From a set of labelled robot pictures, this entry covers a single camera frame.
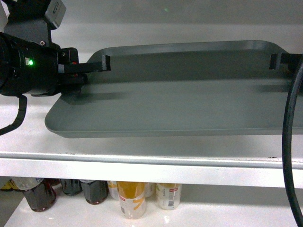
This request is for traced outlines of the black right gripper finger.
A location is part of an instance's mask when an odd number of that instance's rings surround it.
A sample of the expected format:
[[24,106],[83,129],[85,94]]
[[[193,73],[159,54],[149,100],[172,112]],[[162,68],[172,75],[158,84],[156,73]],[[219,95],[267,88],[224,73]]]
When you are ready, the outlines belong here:
[[288,66],[288,70],[296,70],[302,54],[294,53],[275,53],[270,56],[270,70],[277,70],[282,64]]

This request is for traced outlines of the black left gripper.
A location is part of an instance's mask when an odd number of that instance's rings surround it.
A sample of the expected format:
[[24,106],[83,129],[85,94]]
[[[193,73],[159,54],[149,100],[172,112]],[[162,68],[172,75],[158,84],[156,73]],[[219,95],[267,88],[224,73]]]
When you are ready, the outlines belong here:
[[79,63],[75,48],[51,48],[11,38],[11,95],[53,96],[78,94],[88,82],[85,73],[110,71],[110,57]]

